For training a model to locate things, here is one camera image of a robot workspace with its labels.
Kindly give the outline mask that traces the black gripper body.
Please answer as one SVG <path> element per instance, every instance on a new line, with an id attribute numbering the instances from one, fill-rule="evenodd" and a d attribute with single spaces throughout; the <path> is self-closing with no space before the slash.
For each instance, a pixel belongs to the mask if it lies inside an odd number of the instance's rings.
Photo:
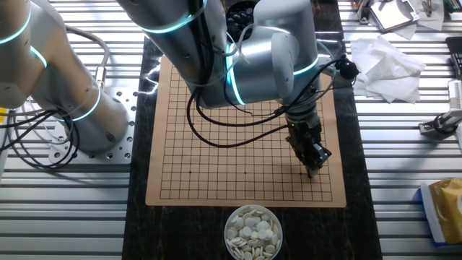
<path id="1" fill-rule="evenodd" d="M 310 126 L 306 122 L 295 123 L 287 122 L 289 127 L 289 136 L 286 140 L 291 145 L 297 158 L 300 161 L 319 161 L 320 152 L 314 147 L 314 144 L 321 142 L 321 124 L 315 123 Z"/>

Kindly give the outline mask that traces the gripper finger with silver tip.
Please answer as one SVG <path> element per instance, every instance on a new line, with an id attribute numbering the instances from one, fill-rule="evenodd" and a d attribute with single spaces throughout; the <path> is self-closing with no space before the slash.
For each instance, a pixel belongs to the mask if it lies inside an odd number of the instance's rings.
<path id="1" fill-rule="evenodd" d="M 323 164 L 331 156 L 331 152 L 320 144 L 313 144 L 309 149 L 308 177 L 313 178 L 318 175 Z"/>
<path id="2" fill-rule="evenodd" d="M 300 154 L 297 156 L 299 161 L 304 165 L 305 170 L 307 172 L 308 178 L 311 178 L 311 167 L 310 167 L 310 161 L 306 159 L 304 154 Z"/>

